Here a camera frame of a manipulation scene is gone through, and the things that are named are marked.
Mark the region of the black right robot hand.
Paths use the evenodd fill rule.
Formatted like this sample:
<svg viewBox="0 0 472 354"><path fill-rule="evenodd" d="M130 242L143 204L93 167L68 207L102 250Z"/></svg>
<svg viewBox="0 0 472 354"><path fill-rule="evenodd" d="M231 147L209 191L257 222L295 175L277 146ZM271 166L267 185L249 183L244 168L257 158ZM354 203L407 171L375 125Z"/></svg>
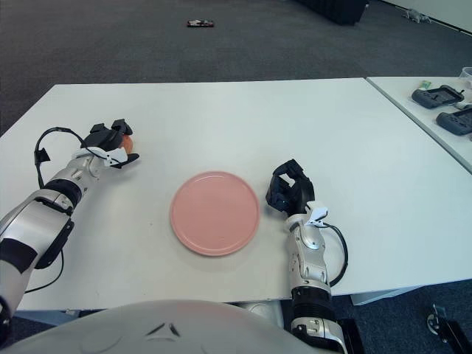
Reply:
<svg viewBox="0 0 472 354"><path fill-rule="evenodd" d="M265 200L288 217L305 214L308 202L315 201L313 184L295 159L281 164L272 173Z"/></svg>

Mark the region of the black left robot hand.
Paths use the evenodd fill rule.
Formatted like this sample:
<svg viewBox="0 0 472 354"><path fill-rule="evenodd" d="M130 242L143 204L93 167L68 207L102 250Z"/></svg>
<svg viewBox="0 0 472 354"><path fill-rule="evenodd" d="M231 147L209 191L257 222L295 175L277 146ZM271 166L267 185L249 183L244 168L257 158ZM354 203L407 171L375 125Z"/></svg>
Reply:
<svg viewBox="0 0 472 354"><path fill-rule="evenodd" d="M131 135L133 130L124 119L117 119L110 128L103 123L94 125L81 143L81 149L97 156L106 167L122 168L136 161Z"/></svg>

